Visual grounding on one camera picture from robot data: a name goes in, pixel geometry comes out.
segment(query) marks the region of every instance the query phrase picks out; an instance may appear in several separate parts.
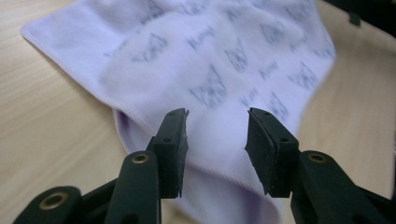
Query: printed pattern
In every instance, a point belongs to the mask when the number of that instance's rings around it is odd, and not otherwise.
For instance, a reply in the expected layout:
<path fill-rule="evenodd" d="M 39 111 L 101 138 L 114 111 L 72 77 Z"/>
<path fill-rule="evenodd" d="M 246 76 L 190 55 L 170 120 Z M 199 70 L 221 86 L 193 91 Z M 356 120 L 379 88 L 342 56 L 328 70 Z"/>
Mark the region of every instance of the printed pattern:
<path fill-rule="evenodd" d="M 209 5 L 209 0 L 187 0 L 181 8 L 183 12 L 189 15 L 200 15 L 203 13 Z"/>
<path fill-rule="evenodd" d="M 127 43 L 128 43 L 127 40 L 122 41 L 122 43 L 116 49 L 113 49 L 111 51 L 105 52 L 104 56 L 107 57 L 107 58 L 115 57 L 117 55 L 117 53 L 119 53 L 126 46 Z"/>
<path fill-rule="evenodd" d="M 301 63 L 300 71 L 289 76 L 289 79 L 308 91 L 313 89 L 318 83 L 315 74 L 304 63 Z"/>
<path fill-rule="evenodd" d="M 332 59 L 335 57 L 335 49 L 330 45 L 327 48 L 316 49 L 314 52 L 321 59 Z"/>
<path fill-rule="evenodd" d="M 293 42 L 290 44 L 290 50 L 291 52 L 295 52 L 298 49 L 300 49 L 302 46 L 306 45 L 306 43 L 308 42 L 308 37 L 306 37 L 306 35 L 304 35 L 303 37 L 301 37 L 300 39 L 298 39 L 297 41 Z"/>
<path fill-rule="evenodd" d="M 133 62 L 152 62 L 157 59 L 167 48 L 168 42 L 157 35 L 151 34 L 145 50 L 132 58 Z"/>
<path fill-rule="evenodd" d="M 227 10 L 227 17 L 230 22 L 237 21 L 242 15 L 247 12 L 247 7 L 239 7 Z"/>
<path fill-rule="evenodd" d="M 148 15 L 145 19 L 143 19 L 141 22 L 142 24 L 145 24 L 149 21 L 152 21 L 154 19 L 157 19 L 163 15 L 163 10 L 160 9 L 153 0 L 148 0 Z"/>
<path fill-rule="evenodd" d="M 238 73 L 243 73 L 248 66 L 248 58 L 245 55 L 240 39 L 238 39 L 238 47 L 233 50 L 225 50 L 225 53 Z"/>
<path fill-rule="evenodd" d="M 264 68 L 259 70 L 260 76 L 262 76 L 262 79 L 264 81 L 268 80 L 268 78 L 277 70 L 277 62 L 272 61 L 270 64 L 265 66 Z"/>
<path fill-rule="evenodd" d="M 198 50 L 204 42 L 209 38 L 209 37 L 214 37 L 215 36 L 215 31 L 213 30 L 212 27 L 208 26 L 205 30 L 203 30 L 198 36 L 196 37 L 190 37 L 187 39 L 187 43 L 194 49 Z"/>
<path fill-rule="evenodd" d="M 280 102 L 273 92 L 271 92 L 270 111 L 281 121 L 286 121 L 289 117 L 289 110 Z"/>
<path fill-rule="evenodd" d="M 250 108 L 258 96 L 259 96 L 259 91 L 257 89 L 252 89 L 248 91 L 246 95 L 242 96 L 239 99 L 239 102 L 246 108 Z"/>
<path fill-rule="evenodd" d="M 302 1 L 286 6 L 286 11 L 296 21 L 303 21 L 312 13 L 313 7 L 309 1 Z"/>
<path fill-rule="evenodd" d="M 285 27 L 278 21 L 272 24 L 261 24 L 260 27 L 265 40 L 270 45 L 277 44 L 285 38 Z"/>
<path fill-rule="evenodd" d="M 205 83 L 199 87 L 190 89 L 190 93 L 201 104 L 210 109 L 215 109 L 227 98 L 227 90 L 213 65 L 210 65 Z"/>

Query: towel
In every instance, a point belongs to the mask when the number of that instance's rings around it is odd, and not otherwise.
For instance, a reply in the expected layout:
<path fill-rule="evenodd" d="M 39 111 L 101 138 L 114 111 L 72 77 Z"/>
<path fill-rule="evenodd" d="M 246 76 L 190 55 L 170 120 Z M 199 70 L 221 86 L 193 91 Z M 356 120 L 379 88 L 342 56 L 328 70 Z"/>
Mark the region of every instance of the towel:
<path fill-rule="evenodd" d="M 313 0 L 78 0 L 21 29 L 99 101 L 120 139 L 144 150 L 187 108 L 181 199 L 199 223 L 278 223 L 248 154 L 248 109 L 296 134 L 335 51 Z"/>

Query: black plastic part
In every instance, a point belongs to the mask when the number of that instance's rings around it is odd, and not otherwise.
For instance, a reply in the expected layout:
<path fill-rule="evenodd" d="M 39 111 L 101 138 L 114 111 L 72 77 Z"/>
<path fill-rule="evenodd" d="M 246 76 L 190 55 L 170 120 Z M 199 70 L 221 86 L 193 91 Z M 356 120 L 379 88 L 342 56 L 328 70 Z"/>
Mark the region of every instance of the black plastic part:
<path fill-rule="evenodd" d="M 14 221 L 16 224 L 72 223 L 81 194 L 74 187 L 57 187 L 35 197 Z"/>
<path fill-rule="evenodd" d="M 297 139 L 269 112 L 250 108 L 246 151 L 264 192 L 288 198 L 299 160 Z"/>
<path fill-rule="evenodd" d="M 157 135 L 148 146 L 158 158 L 160 196 L 162 199 L 181 196 L 184 165 L 188 150 L 184 108 L 169 112 L 163 119 Z"/>
<path fill-rule="evenodd" d="M 360 27 L 361 26 L 361 16 L 354 12 L 349 12 L 349 22 L 351 24 L 354 24 L 354 25 Z"/>
<path fill-rule="evenodd" d="M 107 208 L 116 187 L 117 179 L 82 196 L 80 210 L 84 216 L 83 223 L 103 223 Z"/>
<path fill-rule="evenodd" d="M 127 156 L 114 188 L 105 223 L 161 223 L 157 157 L 151 151 Z"/>
<path fill-rule="evenodd" d="M 353 13 L 396 37 L 396 4 L 392 0 L 324 0 L 346 13 Z"/>
<path fill-rule="evenodd" d="M 296 197 L 293 192 L 290 207 L 296 224 L 318 223 L 315 208 L 306 195 Z"/>
<path fill-rule="evenodd" d="M 396 203 L 382 196 L 359 187 L 364 196 L 375 206 L 381 215 L 392 223 L 396 223 Z"/>
<path fill-rule="evenodd" d="M 390 223 L 330 156 L 316 151 L 302 152 L 297 170 L 307 198 L 294 199 L 293 207 L 309 200 L 318 223 Z M 293 210 L 293 214 L 301 215 L 302 211 Z M 305 216 L 295 216 L 298 224 L 306 223 L 306 219 L 307 213 Z"/>

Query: screw hole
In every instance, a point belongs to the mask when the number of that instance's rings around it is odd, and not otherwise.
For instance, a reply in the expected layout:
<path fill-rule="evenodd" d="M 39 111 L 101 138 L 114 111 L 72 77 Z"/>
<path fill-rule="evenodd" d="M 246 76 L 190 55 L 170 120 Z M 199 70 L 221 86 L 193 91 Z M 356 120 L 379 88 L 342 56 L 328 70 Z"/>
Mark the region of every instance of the screw hole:
<path fill-rule="evenodd" d="M 41 201 L 39 207 L 42 210 L 50 210 L 59 207 L 67 201 L 69 195 L 66 192 L 55 192 Z"/>
<path fill-rule="evenodd" d="M 327 160 L 325 157 L 318 153 L 311 153 L 308 155 L 309 160 L 317 162 L 317 163 L 326 163 Z"/>
<path fill-rule="evenodd" d="M 132 162 L 136 164 L 145 163 L 149 160 L 149 156 L 145 154 L 139 154 L 132 157 Z"/>

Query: wood grain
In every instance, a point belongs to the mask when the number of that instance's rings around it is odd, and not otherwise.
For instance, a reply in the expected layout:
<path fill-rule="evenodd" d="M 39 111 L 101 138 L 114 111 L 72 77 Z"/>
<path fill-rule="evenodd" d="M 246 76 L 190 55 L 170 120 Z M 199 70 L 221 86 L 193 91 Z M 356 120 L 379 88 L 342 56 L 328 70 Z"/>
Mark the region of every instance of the wood grain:
<path fill-rule="evenodd" d="M 40 192 L 86 193 L 117 177 L 126 156 L 111 110 L 20 35 L 71 0 L 0 3 L 0 223 Z M 325 3 L 318 8 L 337 48 L 329 78 L 307 108 L 301 150 L 333 156 L 356 184 L 389 197 L 396 118 L 396 42 Z M 292 223 L 286 204 L 285 223 Z M 163 202 L 163 223 L 192 223 Z"/>

